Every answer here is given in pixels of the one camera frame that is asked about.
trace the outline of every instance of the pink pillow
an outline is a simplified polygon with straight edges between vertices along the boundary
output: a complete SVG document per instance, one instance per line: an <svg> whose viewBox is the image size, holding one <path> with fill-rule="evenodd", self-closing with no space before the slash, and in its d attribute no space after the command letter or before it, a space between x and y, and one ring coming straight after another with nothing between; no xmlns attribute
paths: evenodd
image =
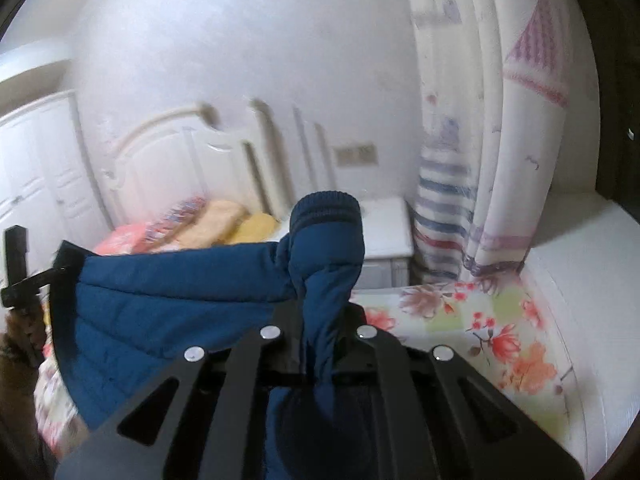
<svg viewBox="0 0 640 480"><path fill-rule="evenodd" d="M101 256L131 254L133 248L145 239L145 231L146 222L120 226L94 249L94 253Z"/></svg>
<svg viewBox="0 0 640 480"><path fill-rule="evenodd" d="M200 196L177 203L161 219L146 225L145 236L135 245L134 252L145 252L169 241L180 229L195 220L206 205L207 201Z"/></svg>

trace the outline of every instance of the curtain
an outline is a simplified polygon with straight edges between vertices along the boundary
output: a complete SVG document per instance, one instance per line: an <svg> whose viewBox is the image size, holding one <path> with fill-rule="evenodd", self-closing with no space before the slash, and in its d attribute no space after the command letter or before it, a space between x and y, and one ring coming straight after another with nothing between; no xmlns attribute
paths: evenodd
<svg viewBox="0 0 640 480"><path fill-rule="evenodd" d="M424 282L517 269L558 158L567 0L410 0L424 145L415 203Z"/></svg>

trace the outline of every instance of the white window sill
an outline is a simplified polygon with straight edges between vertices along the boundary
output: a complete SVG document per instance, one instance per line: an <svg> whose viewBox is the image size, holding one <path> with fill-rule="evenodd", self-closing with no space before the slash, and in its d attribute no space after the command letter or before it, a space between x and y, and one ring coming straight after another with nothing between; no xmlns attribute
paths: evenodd
<svg viewBox="0 0 640 480"><path fill-rule="evenodd" d="M595 193L552 194L523 279L545 298L578 384L593 475L640 407L640 225Z"/></svg>

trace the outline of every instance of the white headboard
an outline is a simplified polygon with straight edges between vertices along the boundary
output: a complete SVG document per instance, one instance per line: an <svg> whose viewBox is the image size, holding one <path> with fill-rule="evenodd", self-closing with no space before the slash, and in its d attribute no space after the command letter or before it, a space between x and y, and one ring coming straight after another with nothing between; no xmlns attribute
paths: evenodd
<svg viewBox="0 0 640 480"><path fill-rule="evenodd" d="M117 143L113 171L102 177L123 221L157 218L194 195L233 200L278 219L289 213L264 112L250 105L246 127L231 132L214 128L213 115L204 104L172 110Z"/></svg>

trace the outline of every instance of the bedding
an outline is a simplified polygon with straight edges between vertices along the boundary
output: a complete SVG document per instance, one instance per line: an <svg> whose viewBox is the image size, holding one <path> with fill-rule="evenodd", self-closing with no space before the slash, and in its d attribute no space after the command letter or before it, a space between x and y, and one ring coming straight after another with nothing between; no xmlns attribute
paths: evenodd
<svg viewBox="0 0 640 480"><path fill-rule="evenodd" d="M244 206L229 200L209 202L197 222L175 237L182 249L205 249L225 240L247 214Z"/></svg>
<svg viewBox="0 0 640 480"><path fill-rule="evenodd" d="M200 196L177 203L161 218L146 226L145 236L135 245L133 252L144 253L169 241L193 222L206 205L207 201Z"/></svg>
<svg viewBox="0 0 640 480"><path fill-rule="evenodd" d="M238 226L238 229L225 240L225 244L251 244L268 240L269 236L276 231L279 225L273 216L267 213L256 213L243 220Z"/></svg>
<svg viewBox="0 0 640 480"><path fill-rule="evenodd" d="M100 256L110 254L131 254L145 239L146 222L122 225L94 248Z"/></svg>
<svg viewBox="0 0 640 480"><path fill-rule="evenodd" d="M456 349L550 436L569 447L566 398L546 334L550 321L517 276L360 290L351 301L364 307L368 323L388 330L407 346L428 350L447 344ZM64 387L50 337L46 355L36 387L36 416L44 440L62 458L88 430Z"/></svg>

